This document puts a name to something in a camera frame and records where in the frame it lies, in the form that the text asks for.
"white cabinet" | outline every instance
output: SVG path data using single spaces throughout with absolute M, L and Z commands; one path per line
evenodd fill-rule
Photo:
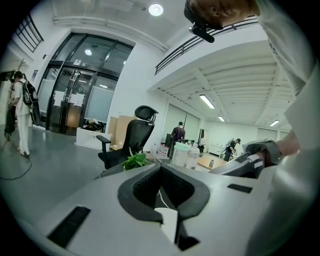
M 220 147 L 220 146 L 210 144 L 209 153 L 212 153 L 212 154 L 220 156 L 222 149 L 223 148 Z

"green plant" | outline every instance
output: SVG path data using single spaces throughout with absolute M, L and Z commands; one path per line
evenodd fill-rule
M 132 154 L 130 147 L 129 151 L 131 156 L 128 156 L 128 160 L 122 163 L 125 171 L 151 164 L 149 161 L 147 161 L 146 155 L 144 153 L 134 155 Z

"doorway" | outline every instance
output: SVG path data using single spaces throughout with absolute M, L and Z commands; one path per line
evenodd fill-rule
M 85 114 L 94 72 L 64 67 L 53 89 L 48 105 L 46 129 L 76 136 Z

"black office chair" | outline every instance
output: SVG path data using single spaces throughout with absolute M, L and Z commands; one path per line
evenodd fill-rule
M 107 152 L 106 144 L 110 144 L 111 141 L 101 135 L 96 136 L 102 142 L 102 152 L 98 156 L 104 162 L 106 170 L 126 161 L 130 157 L 129 148 L 133 154 L 142 151 L 154 130 L 156 114 L 158 114 L 156 110 L 149 106 L 139 106 L 134 114 L 142 120 L 132 120 L 128 124 L 122 149 Z

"office chair headrest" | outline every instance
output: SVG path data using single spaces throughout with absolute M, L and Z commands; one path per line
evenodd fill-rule
M 159 112 L 154 110 L 149 106 L 139 106 L 135 111 L 134 114 L 137 118 L 140 118 L 145 121 L 149 121 L 150 123 L 154 123 L 156 120 L 156 114 Z

